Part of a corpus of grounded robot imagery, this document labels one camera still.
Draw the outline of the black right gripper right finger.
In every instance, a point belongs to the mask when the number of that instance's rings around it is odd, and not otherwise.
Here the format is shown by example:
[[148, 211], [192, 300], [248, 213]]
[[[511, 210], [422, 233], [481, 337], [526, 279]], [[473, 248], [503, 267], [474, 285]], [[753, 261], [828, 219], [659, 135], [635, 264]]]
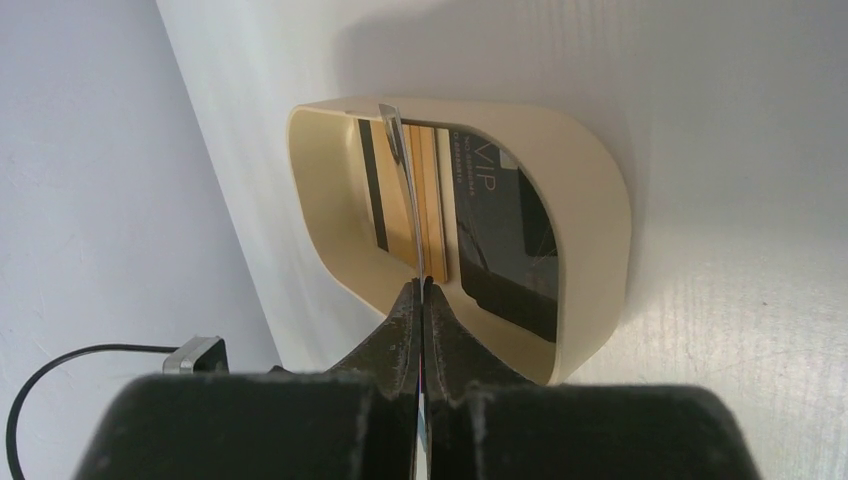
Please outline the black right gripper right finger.
[[506, 365], [422, 285], [422, 372], [433, 479], [756, 479], [731, 411], [694, 385], [539, 385]]

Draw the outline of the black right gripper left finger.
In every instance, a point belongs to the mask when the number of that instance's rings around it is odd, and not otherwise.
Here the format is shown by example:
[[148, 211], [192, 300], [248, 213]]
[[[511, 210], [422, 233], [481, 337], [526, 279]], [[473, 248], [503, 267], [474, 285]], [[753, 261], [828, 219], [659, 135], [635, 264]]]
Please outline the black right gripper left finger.
[[322, 373], [152, 375], [108, 408], [80, 479], [411, 479], [423, 285]]

